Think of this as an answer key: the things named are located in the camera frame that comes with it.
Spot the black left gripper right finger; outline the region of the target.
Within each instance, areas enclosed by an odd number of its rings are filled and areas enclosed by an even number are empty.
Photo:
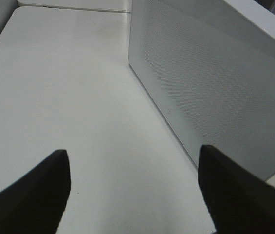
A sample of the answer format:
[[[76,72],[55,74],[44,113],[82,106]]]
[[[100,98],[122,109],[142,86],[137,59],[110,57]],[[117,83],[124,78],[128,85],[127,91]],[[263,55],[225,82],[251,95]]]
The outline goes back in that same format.
[[[212,145],[200,147],[198,184],[217,234],[275,234],[275,187]]]

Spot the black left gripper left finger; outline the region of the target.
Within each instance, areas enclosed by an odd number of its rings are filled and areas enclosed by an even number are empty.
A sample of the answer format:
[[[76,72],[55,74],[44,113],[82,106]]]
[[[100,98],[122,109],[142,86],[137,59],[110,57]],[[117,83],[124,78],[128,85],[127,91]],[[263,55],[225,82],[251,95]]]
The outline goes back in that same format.
[[[0,234],[55,234],[71,191],[66,150],[56,150],[0,192]]]

